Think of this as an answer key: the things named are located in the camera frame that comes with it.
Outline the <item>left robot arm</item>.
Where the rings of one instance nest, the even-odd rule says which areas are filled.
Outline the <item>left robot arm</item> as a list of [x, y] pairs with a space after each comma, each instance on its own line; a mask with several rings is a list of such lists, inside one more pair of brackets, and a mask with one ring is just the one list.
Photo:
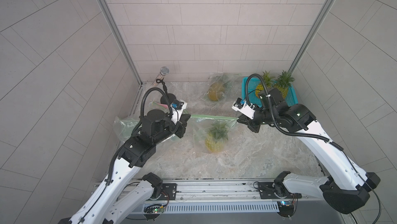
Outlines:
[[131, 137], [114, 154], [108, 176], [88, 201], [72, 216], [60, 220], [61, 224], [119, 224], [137, 206], [161, 195], [163, 180], [154, 173], [142, 177], [138, 185], [126, 196], [119, 198], [130, 180], [143, 168], [156, 152], [156, 146], [186, 132], [190, 114], [171, 109], [165, 113], [155, 109], [142, 114]]

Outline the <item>yellow pineapple zip bag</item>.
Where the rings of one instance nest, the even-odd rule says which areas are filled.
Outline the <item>yellow pineapple zip bag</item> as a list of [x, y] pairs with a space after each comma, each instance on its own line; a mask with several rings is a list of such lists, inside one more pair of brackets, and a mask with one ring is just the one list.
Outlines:
[[237, 124], [237, 118], [212, 115], [192, 115], [194, 148], [203, 153], [219, 153], [227, 149]]

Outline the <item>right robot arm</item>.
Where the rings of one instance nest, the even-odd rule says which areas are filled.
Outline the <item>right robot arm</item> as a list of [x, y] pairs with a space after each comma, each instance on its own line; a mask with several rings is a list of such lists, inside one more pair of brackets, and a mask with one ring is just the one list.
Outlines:
[[286, 136], [298, 138], [329, 173], [329, 176], [311, 177], [283, 171], [274, 179], [275, 195], [279, 198], [292, 194], [312, 196], [325, 200], [342, 214], [363, 207], [370, 199], [369, 193], [380, 183], [377, 174], [355, 164], [304, 105], [288, 106], [276, 88], [269, 92], [262, 90], [258, 96], [262, 103], [259, 108], [241, 98], [233, 103], [233, 110], [241, 113], [238, 123], [247, 125], [254, 133], [258, 133], [262, 125], [270, 125]]

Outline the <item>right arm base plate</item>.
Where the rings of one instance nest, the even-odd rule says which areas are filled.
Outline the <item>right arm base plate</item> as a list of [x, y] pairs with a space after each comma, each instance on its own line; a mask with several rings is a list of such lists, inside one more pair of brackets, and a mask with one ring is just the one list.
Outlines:
[[259, 192], [261, 199], [301, 199], [302, 194], [290, 193], [283, 184], [274, 182], [255, 182], [253, 187]]

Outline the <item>bagged pineapple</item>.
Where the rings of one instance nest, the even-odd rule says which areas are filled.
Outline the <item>bagged pineapple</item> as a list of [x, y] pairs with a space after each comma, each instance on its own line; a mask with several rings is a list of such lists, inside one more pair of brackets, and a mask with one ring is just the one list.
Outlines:
[[225, 97], [225, 84], [223, 82], [214, 82], [208, 89], [207, 96], [210, 101], [220, 101]]

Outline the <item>orange pineapple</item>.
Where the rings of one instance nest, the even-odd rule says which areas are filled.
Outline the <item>orange pineapple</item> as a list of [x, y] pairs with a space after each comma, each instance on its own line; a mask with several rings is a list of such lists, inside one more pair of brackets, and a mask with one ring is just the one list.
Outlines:
[[[271, 75], [270, 71], [263, 72], [263, 76], [262, 77], [263, 77], [263, 81], [265, 82], [265, 85], [266, 85], [267, 88], [270, 88], [270, 87], [273, 86], [274, 80], [275, 80], [275, 76]], [[264, 90], [264, 87], [263, 87], [262, 83], [259, 83], [256, 86], [256, 89], [255, 89], [255, 96], [257, 98], [259, 98], [258, 94], [259, 94], [260, 91], [263, 91], [263, 90]]]

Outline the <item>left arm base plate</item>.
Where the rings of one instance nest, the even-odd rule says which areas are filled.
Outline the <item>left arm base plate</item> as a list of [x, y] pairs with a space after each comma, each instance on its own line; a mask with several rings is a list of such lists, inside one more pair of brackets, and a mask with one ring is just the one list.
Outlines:
[[150, 200], [152, 201], [167, 201], [167, 200], [175, 200], [177, 193], [177, 184], [176, 183], [165, 183], [162, 185], [161, 191], [159, 195], [155, 198], [152, 197]]

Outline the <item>yellow pineapple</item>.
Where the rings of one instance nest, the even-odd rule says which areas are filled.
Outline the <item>yellow pineapple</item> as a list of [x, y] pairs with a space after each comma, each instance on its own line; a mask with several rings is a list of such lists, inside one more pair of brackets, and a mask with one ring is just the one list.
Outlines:
[[228, 142], [229, 127], [227, 122], [215, 122], [208, 128], [205, 138], [205, 146], [211, 153], [224, 150]]

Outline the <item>orange pineapple zip bag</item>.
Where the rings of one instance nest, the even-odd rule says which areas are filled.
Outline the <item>orange pineapple zip bag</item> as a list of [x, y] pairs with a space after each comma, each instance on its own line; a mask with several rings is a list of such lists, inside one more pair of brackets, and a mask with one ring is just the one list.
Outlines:
[[[160, 104], [161, 103], [159, 103], [159, 102], [156, 102], [156, 101], [153, 101], [153, 102], [150, 102], [149, 103], [149, 107], [150, 107], [150, 109], [152, 110], [152, 109], [159, 109], [159, 110], [162, 110], [162, 111], [166, 111], [166, 110], [169, 110], [169, 109], [165, 109], [165, 108], [163, 108], [163, 107], [161, 107], [160, 106]], [[172, 120], [171, 120], [171, 129], [173, 130], [175, 127], [176, 127], [176, 124], [174, 124], [173, 122], [172, 122]], [[167, 138], [166, 140], [172, 140], [172, 141], [176, 141], [177, 140], [177, 137], [179, 138], [179, 139], [181, 139], [183, 136], [184, 136], [184, 134], [185, 134], [185, 132], [186, 132], [186, 125], [184, 126], [183, 124], [182, 124], [182, 120], [180, 119], [180, 121], [179, 122], [177, 122], [177, 124], [178, 124], [178, 130], [170, 137], [170, 138]]]

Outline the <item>zip-top bag green pineapple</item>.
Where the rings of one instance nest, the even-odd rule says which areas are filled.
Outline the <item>zip-top bag green pineapple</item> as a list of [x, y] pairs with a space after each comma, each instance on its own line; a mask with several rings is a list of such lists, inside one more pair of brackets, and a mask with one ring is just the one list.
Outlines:
[[124, 143], [131, 137], [132, 132], [137, 124], [138, 120], [133, 118], [120, 119], [119, 117], [116, 117], [113, 124], [113, 131], [115, 132], [119, 141]]

